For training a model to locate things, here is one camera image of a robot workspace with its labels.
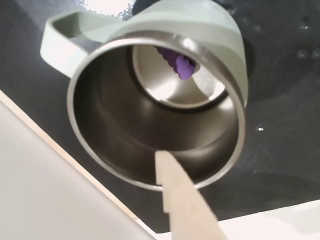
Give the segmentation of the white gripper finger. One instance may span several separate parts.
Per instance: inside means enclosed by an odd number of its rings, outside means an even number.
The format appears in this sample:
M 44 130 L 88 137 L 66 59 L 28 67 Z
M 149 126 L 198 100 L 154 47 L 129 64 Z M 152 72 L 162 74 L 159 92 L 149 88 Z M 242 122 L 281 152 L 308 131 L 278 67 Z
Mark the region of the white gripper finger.
M 176 158 L 165 150 L 156 151 L 154 158 L 156 184 L 162 186 L 172 239 L 225 240 L 216 215 Z

